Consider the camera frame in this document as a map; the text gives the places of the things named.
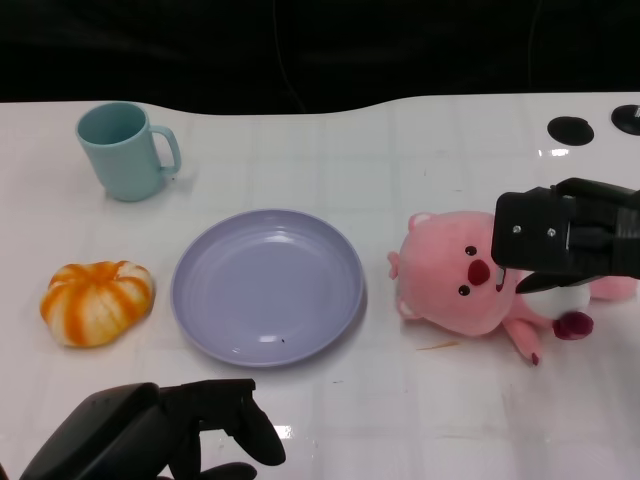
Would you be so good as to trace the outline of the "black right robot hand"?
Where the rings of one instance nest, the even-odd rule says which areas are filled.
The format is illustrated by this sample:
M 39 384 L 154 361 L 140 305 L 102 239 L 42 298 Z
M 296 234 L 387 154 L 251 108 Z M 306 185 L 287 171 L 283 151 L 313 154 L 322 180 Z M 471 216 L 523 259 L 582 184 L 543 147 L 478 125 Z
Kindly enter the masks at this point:
M 639 193 L 569 178 L 549 188 L 502 194 L 491 256 L 528 271 L 516 292 L 529 294 L 603 277 L 639 277 Z

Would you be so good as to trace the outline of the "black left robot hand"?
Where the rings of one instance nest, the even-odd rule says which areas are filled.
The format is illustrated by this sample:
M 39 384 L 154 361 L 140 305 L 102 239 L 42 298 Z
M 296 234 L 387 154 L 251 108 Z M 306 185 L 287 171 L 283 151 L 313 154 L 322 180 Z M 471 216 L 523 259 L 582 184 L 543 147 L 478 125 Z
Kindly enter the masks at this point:
M 253 399 L 251 379 L 171 387 L 123 385 L 81 402 L 30 461 L 25 479 L 253 479 L 232 462 L 204 469 L 200 435 L 221 430 L 256 462 L 285 462 L 284 446 Z

